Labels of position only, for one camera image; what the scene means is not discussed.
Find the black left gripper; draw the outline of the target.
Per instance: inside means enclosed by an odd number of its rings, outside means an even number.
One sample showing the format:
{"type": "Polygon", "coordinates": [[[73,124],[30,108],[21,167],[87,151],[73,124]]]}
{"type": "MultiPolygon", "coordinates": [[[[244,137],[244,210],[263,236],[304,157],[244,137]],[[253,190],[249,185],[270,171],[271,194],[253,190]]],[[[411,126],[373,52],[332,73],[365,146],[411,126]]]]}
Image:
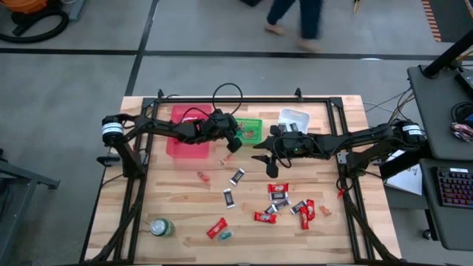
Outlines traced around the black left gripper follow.
{"type": "Polygon", "coordinates": [[[194,132],[184,138],[186,144],[201,144],[226,139],[229,152],[235,153],[242,147],[242,141],[237,137],[239,125],[235,117],[224,113],[221,109],[215,109],[207,120],[197,120],[193,124],[194,132]]]}

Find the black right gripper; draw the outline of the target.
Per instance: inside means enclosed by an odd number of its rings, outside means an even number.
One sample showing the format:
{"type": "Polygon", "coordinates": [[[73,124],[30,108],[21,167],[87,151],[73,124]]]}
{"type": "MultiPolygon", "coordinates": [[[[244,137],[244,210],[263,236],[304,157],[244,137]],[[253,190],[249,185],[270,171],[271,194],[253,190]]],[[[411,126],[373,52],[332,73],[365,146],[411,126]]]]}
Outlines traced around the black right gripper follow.
{"type": "Polygon", "coordinates": [[[254,155],[251,158],[266,164],[266,174],[269,177],[279,176],[279,166],[291,168],[292,159],[316,158],[327,159],[314,136],[303,132],[282,132],[279,127],[271,126],[271,136],[253,146],[254,149],[266,149],[270,155],[254,155]]]}

